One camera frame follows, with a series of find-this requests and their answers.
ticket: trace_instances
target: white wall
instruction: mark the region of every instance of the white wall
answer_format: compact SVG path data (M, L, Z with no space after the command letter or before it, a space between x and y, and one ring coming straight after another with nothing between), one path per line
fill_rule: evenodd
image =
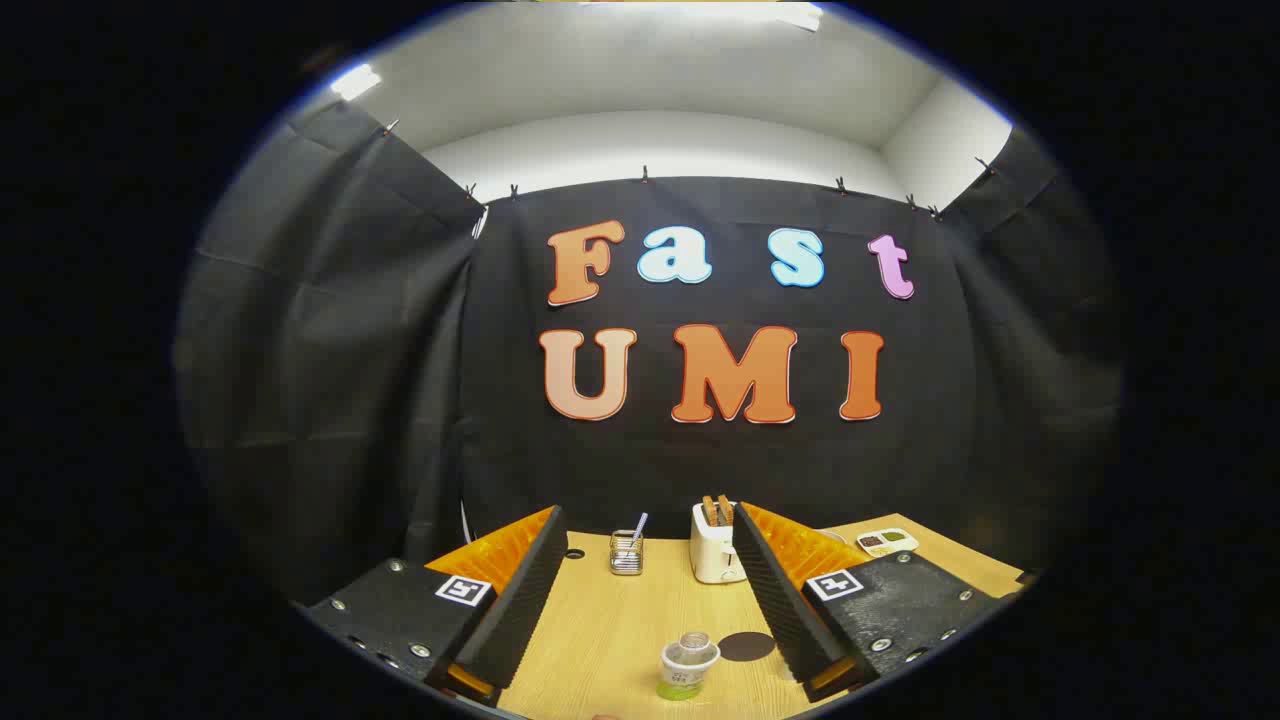
M884 143L893 177L916 205L946 209L1009 141L1010 122L948 77L938 79L919 108Z
M804 182L905 200L879 152L814 132L732 115L620 111L570 115L474 135L424 152L481 202L520 192L649 177Z

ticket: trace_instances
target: ceiling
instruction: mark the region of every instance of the ceiling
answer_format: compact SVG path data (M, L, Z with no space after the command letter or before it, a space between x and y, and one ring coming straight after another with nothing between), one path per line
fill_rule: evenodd
M562 115L739 115L879 149L940 73L841 10L817 32L678 4L468 3L370 60L355 100L419 151Z

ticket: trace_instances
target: ceiling light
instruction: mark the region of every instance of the ceiling light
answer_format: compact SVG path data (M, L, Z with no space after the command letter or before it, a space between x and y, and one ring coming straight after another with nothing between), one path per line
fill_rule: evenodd
M822 8L817 3L579 3L579 5L664 8L707 18L782 20L810 32L818 29L818 22L822 17Z
M380 82L383 82L381 76L374 73L374 69L366 63L333 81L329 88L342 95L343 100L355 100L360 94Z

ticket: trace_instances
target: utensil holder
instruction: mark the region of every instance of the utensil holder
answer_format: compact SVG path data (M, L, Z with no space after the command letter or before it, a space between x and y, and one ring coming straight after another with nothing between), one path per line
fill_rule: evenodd
M609 570L614 575L639 575L644 570L644 536L613 530L609 536Z

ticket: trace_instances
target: light blue letter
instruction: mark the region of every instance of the light blue letter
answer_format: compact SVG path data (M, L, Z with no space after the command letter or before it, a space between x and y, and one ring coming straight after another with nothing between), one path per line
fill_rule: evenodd
M769 265L780 284L813 287L822 282L822 241L809 231L782 228L769 233L769 252L778 259Z
M672 245L664 246L668 240ZM645 236L644 246L653 250L640 256L636 269L641 278L652 283L675 278L684 283L700 283L712 274L712 266L707 264L707 240L694 228L676 225L655 229Z

